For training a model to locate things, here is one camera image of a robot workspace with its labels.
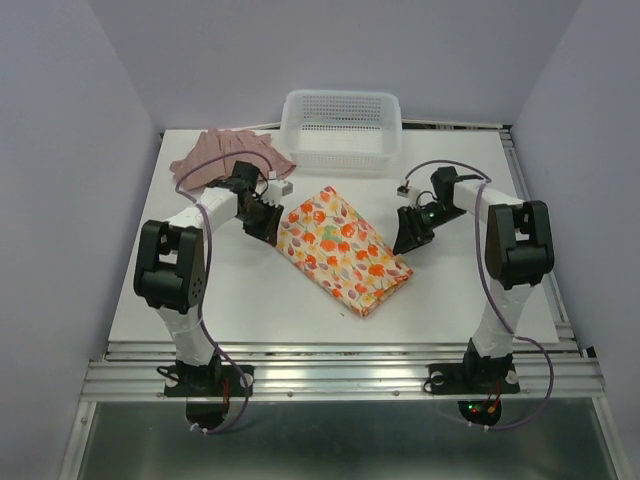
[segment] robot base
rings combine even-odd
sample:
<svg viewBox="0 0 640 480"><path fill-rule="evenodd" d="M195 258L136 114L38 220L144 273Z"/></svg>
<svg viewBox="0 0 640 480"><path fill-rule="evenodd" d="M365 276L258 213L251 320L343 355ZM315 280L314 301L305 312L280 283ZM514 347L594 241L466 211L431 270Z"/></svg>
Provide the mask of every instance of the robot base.
<svg viewBox="0 0 640 480"><path fill-rule="evenodd" d="M428 365L429 378L423 389L432 395L488 395L520 393L513 355L501 358L481 357L469 340L462 363Z"/></svg>
<svg viewBox="0 0 640 480"><path fill-rule="evenodd" d="M254 367L252 365L239 365L243 373L253 378ZM167 367L167 373L172 376L178 376L178 367L172 365ZM241 383L240 374L231 365L219 365L217 367L217 381L209 382L201 386L194 386L189 382L178 382L170 386L174 382L166 382L164 387L165 397L218 397L222 398L224 394L224 384L229 380L229 397L244 397L245 388ZM249 385L249 396L253 395L253 385Z"/></svg>
<svg viewBox="0 0 640 480"><path fill-rule="evenodd" d="M488 395L493 389L496 393L496 382L500 384L501 394L520 393L520 384L509 383L507 378L517 378L513 365L506 377L488 381L486 379L468 379L464 374L462 363L434 363L428 365L429 379L424 383L423 390L432 395Z"/></svg>

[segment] lavender wall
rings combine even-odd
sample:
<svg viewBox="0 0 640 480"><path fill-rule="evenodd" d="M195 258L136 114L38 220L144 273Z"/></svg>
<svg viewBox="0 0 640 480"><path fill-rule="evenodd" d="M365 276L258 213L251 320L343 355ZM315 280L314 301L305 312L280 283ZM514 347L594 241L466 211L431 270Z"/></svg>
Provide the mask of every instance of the lavender wall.
<svg viewBox="0 0 640 480"><path fill-rule="evenodd" d="M594 345L640 473L640 3L584 0L518 117L534 197L549 203L571 323Z"/></svg>
<svg viewBox="0 0 640 480"><path fill-rule="evenodd" d="M0 6L0 478L57 478L157 149L86 0Z"/></svg>
<svg viewBox="0 0 640 480"><path fill-rule="evenodd" d="M297 88L513 123L579 0L90 0L163 127L280 120Z"/></svg>

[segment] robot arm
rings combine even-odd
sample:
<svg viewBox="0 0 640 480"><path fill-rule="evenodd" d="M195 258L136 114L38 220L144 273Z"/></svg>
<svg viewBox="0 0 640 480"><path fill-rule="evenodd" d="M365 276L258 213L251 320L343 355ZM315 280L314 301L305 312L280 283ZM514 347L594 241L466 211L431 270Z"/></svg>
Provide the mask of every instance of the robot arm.
<svg viewBox="0 0 640 480"><path fill-rule="evenodd" d="M291 183L270 180L266 191L255 192L259 170L236 162L233 174L205 188L198 204L207 214L213 233L238 218L243 229L259 240L275 245L283 207L280 200L291 193ZM142 226L134 274L134 290L156 310L176 345L172 373L191 387L206 388L219 380L220 359L201 327L199 305L205 278L202 211L190 205L165 221L149 220Z"/></svg>
<svg viewBox="0 0 640 480"><path fill-rule="evenodd" d="M411 205L398 209L394 254L426 245L434 239L437 227L467 212L476 214L483 179L461 176L454 167L443 167L436 170L431 182L436 199L423 206L417 203L417 189L406 183L398 188L398 195L408 197ZM440 377L431 385L431 393L436 395L486 394L496 382L503 385L503 393L519 391L512 362L513 332L533 287L554 264L549 215L543 202L526 202L485 188L478 220L487 225L484 264L491 277L489 291L509 330L487 302L463 362L429 366L430 372L437 372Z"/></svg>

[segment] black bracket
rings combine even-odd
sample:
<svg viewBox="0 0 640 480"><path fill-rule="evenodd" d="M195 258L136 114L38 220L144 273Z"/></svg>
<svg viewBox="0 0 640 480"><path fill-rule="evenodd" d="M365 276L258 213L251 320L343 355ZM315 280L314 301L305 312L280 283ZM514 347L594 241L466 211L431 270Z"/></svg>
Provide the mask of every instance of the black bracket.
<svg viewBox="0 0 640 480"><path fill-rule="evenodd" d="M528 238L518 240L517 232ZM541 201L524 202L522 207L491 205L484 258L489 275L505 290L540 283L555 262L547 205Z"/></svg>
<svg viewBox="0 0 640 480"><path fill-rule="evenodd" d="M455 220L465 211L453 204L455 184L463 180L480 179L477 175L458 175L455 167L438 168L431 175L431 184L436 196L435 202L418 207L400 207L398 209L398 235L393 246L393 254L410 252L422 245L431 243L434 228ZM402 192L406 187L398 188Z"/></svg>
<svg viewBox="0 0 640 480"><path fill-rule="evenodd" d="M162 259L177 252L176 262ZM166 307L182 314L204 296L204 240L202 230L174 227L149 220L140 231L133 289L152 308Z"/></svg>
<svg viewBox="0 0 640 480"><path fill-rule="evenodd" d="M253 365L239 365L242 373L253 377ZM169 380L165 382L164 396L176 397L222 397L225 382L229 382L230 397L244 397L244 383L241 383L240 373L231 365L222 365L220 357L214 355L209 365L195 367L177 361L175 365L166 367L163 376ZM249 395L253 395L253 385L249 385Z"/></svg>

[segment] wire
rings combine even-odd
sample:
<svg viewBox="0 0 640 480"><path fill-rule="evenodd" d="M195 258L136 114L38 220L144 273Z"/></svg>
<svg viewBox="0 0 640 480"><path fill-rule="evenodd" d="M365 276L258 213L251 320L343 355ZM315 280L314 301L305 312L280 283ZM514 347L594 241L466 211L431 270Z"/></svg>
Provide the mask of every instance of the wire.
<svg viewBox="0 0 640 480"><path fill-rule="evenodd" d="M409 170L409 172L404 176L404 178L405 180L409 180L409 177L413 175L413 173L416 170L419 170L422 167L427 167L429 165L436 165L436 164L455 165L457 167L468 168L472 172L475 172L478 175L480 175L482 178L484 178L487 181L487 183L491 183L491 178L489 177L489 175L484 173L482 170L479 170L476 167L473 167L463 162L456 162L455 160L427 160L426 162L419 163L418 165L413 167L411 170Z"/></svg>
<svg viewBox="0 0 640 480"><path fill-rule="evenodd" d="M487 399L484 401L484 403L487 403L489 400L491 400L491 397L493 397L493 387L489 388L489 396L487 397Z"/></svg>
<svg viewBox="0 0 640 480"><path fill-rule="evenodd" d="M258 198L262 198L262 195L267 193L267 190L269 190L269 180L267 180L267 177L264 176L264 173L262 173L262 170L260 170L260 176L264 180L265 185L264 185L264 190L260 192L260 195L258 195Z"/></svg>
<svg viewBox="0 0 640 480"><path fill-rule="evenodd" d="M418 197L416 198L416 204L418 204L419 207L421 207L422 205L420 205L420 197L422 197L422 195L424 195L425 193L428 193L429 195L431 195L431 198L433 200L437 200L436 196L433 194L433 192L430 192L429 190L423 190L420 192L420 194L418 195Z"/></svg>
<svg viewBox="0 0 640 480"><path fill-rule="evenodd" d="M229 396L231 395L231 382L228 378L224 379L222 386L222 404L225 406L226 413L229 412L229 408L231 407L231 400Z"/></svg>
<svg viewBox="0 0 640 480"><path fill-rule="evenodd" d="M484 291L484 295L487 298L487 301L489 302L489 304L491 305L491 308L493 309L494 313L496 314L496 316L498 317L498 320L500 320L500 323L502 324L502 327L510 334L513 336L513 338L515 338L516 340L520 340L520 341L524 341L524 342L528 342L530 344L532 344L533 346L535 346L538 350L540 350L540 352L542 353L542 355L544 355L545 360L547 361L547 365L549 366L549 386L547 387L547 392L544 396L544 399L542 400L542 403L538 406L538 408L528 417L513 422L513 423L509 423L507 425L495 425L493 427L488 427L486 425L478 425L475 423L470 423L467 422L466 420L461 420L459 418L456 417L452 417L450 415L444 415L445 417L456 421L458 423L463 423L465 425L469 425L469 426L476 426L476 427L480 427L483 428L485 430L511 430L514 428L518 428L521 427L522 425L526 425L527 423L533 421L535 418L538 417L538 415L540 415L540 413L542 413L542 411L547 407L547 405L549 404L549 399L551 398L551 393L553 392L553 385L555 383L555 372L553 369L553 362L551 361L551 356L549 355L549 352L547 352L547 350L542 346L542 344L536 340L534 340L533 338L529 338L529 337L521 337L519 335L516 335L515 331L511 328L511 326L509 325L509 323L507 322L507 319L504 317L504 315L502 314L502 312L500 311L500 309L498 308L498 304L496 303L495 299L493 298L493 295L491 295L491 291L489 290L489 285L487 284L487 279L484 275L484 268L482 265L482 247L480 244L480 206L482 203L482 192L484 192L484 189L487 187L487 185L489 183L492 182L491 177L489 177L489 175L487 175L486 173L484 173L482 170L477 169L476 167L473 167L471 165L468 165L466 163L463 162L457 162L455 160L428 160L426 162L422 162L418 165L416 165L415 167L413 167L411 170L409 170L409 172L405 175L405 179L408 180L409 177L418 169L422 168L422 167L426 167L428 165L434 165L434 164L446 164L446 165L455 165L458 167L463 167L463 168L467 168L475 173L477 173L478 175L482 176L482 178L484 178L485 182L480 184L480 187L478 188L478 193L476 195L476 201L475 201L475 206L474 206L474 216L475 216L475 221L474 221L474 232L475 232L475 249L476 249L476 263L478 266L478 273L480 275L480 283L482 284L482 290Z"/></svg>
<svg viewBox="0 0 640 480"><path fill-rule="evenodd" d="M209 274L211 273L211 259L213 257L213 232L211 231L211 222L209 221L209 216L207 215L207 211L205 210L205 208L201 204L199 204L198 200L193 195L191 195L189 192L187 192L185 190L181 190L180 186L187 179L187 177L189 177L190 175L193 175L195 172L197 172L198 170L206 167L207 165L211 165L212 163L219 162L221 160L224 160L225 158L232 157L234 155L241 155L241 154L250 154L250 155L255 155L257 157L260 157L269 166L269 170L273 170L273 167L272 167L271 162L269 161L269 159L267 157L265 157L264 155L262 155L261 153L254 152L253 150L240 150L240 151L237 151L237 152L225 153L224 155L220 155L220 156L218 156L216 158L213 158L211 160L207 160L206 162L198 165L197 167L195 167L192 170L190 170L189 172L187 172L185 175L183 175L176 182L175 192L178 195L182 195L186 199L190 200L196 206L196 208L198 208L198 210L202 214L202 219L203 219L204 226L205 226L205 234L207 236L207 261L206 261L205 273L204 273L204 277L205 277L205 279L204 279L204 291L205 292L207 290L207 286L209 285ZM222 358L224 358L227 362L229 362L229 364L240 375L240 378L243 378L245 380L244 381L244 394L245 394L244 402L242 404L242 407L240 408L240 412L238 412L238 414L232 420L230 420L228 423L223 424L223 425L221 425L221 426L219 426L217 428L214 428L212 430L208 430L208 429L205 430L205 429L200 428L198 425L191 424L191 428L194 429L194 430L197 430L197 431L199 431L199 432L201 432L201 433L203 433L205 435L215 435L215 434L218 434L218 433L223 433L223 432L228 431L231 427L233 427L236 423L238 423L240 418L242 418L242 415L244 415L244 412L247 409L247 405L249 404L250 392L249 392L249 382L247 381L246 377L244 376L244 372L242 371L240 366L229 355L227 355L227 353L224 350L222 350L220 345L218 345L218 342L216 342L213 339L213 337L209 333L209 330L207 330L207 326L205 325L205 323L203 321L203 316L204 316L203 315L204 297L205 297L205 295L203 294L202 295L202 300L198 304L198 318L200 320L200 328L202 329L202 333L207 338L209 343L213 346L215 351L218 352L220 354L220 356Z"/></svg>
<svg viewBox="0 0 640 480"><path fill-rule="evenodd" d="M496 381L496 388L497 388L496 401L495 401L495 402L493 402L493 405L491 405L491 406L487 409L487 411L488 411L489 413L493 413L493 412L495 412L495 411L496 411L496 408L497 408L497 406L498 406L498 404L500 403L500 395L501 395L501 393L500 393L500 380L497 380L497 381Z"/></svg>

